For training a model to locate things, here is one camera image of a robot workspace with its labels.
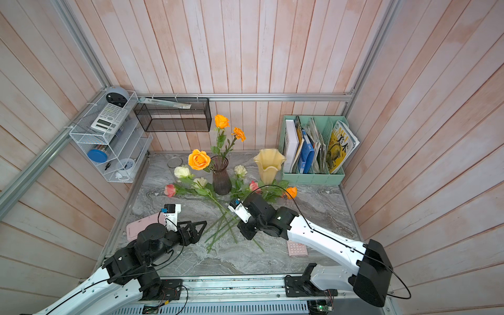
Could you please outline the orange rose large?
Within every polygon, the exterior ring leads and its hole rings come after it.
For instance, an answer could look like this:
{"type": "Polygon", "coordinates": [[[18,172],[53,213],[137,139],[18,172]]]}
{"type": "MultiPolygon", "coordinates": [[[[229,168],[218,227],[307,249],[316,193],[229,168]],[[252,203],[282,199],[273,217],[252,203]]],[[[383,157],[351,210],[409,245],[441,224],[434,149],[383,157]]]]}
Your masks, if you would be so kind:
{"type": "Polygon", "coordinates": [[[188,165],[196,171],[212,172],[215,169],[214,161],[204,151],[194,149],[188,156],[188,165]]]}

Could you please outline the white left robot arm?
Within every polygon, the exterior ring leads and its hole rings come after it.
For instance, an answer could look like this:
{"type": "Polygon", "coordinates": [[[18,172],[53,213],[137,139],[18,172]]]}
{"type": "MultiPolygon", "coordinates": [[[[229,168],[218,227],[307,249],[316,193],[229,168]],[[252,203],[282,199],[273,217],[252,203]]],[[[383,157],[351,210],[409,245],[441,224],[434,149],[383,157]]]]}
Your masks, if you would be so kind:
{"type": "Polygon", "coordinates": [[[164,222],[149,224],[88,279],[38,314],[108,314],[131,302],[166,297],[158,271],[171,262],[156,261],[178,245],[198,243],[207,222],[174,223],[163,211],[158,218],[164,222]]]}

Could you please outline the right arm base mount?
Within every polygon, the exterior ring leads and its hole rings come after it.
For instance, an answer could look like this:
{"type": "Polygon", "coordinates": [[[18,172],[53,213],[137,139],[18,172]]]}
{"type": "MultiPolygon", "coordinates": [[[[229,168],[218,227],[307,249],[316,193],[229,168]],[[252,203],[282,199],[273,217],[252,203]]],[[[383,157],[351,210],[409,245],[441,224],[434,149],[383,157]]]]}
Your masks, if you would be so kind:
{"type": "Polygon", "coordinates": [[[284,285],[287,297],[337,297],[337,290],[318,289],[311,282],[311,272],[317,266],[316,263],[310,263],[301,276],[287,275],[284,277],[284,285]]]}

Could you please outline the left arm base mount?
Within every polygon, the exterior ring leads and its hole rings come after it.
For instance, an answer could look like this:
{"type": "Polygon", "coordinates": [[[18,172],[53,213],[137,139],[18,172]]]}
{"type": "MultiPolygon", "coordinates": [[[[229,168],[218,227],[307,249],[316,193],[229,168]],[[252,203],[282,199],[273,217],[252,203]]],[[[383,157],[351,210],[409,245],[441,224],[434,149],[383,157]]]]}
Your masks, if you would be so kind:
{"type": "Polygon", "coordinates": [[[168,300],[178,301],[183,285],[182,279],[140,279],[140,292],[143,293],[142,301],[168,300]]]}

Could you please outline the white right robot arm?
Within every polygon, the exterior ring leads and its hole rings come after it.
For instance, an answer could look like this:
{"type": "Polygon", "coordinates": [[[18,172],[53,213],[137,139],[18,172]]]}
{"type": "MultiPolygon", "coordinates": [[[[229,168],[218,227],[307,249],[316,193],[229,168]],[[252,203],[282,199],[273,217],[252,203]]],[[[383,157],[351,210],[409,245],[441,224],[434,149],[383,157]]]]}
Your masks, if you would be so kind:
{"type": "Polygon", "coordinates": [[[240,219],[238,229],[252,240],[257,232],[306,245],[336,262],[335,266],[311,263],[301,276],[284,278],[288,297],[321,297],[339,290],[353,291],[364,302],[384,307],[393,268],[384,247],[334,234],[306,220],[287,207],[273,208],[253,193],[244,201],[232,200],[228,209],[240,219]]]}

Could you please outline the orange carnation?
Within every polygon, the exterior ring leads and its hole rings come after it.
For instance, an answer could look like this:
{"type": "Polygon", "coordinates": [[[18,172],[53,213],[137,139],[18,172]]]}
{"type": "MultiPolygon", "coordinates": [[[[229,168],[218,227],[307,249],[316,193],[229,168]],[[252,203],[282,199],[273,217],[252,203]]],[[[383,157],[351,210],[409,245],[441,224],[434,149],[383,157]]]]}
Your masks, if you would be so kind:
{"type": "Polygon", "coordinates": [[[227,155],[233,151],[234,145],[236,144],[237,140],[241,140],[244,142],[246,140],[245,133],[240,129],[235,127],[233,132],[232,132],[232,140],[227,140],[227,145],[225,146],[225,151],[223,153],[223,157],[227,157],[227,155]]]}

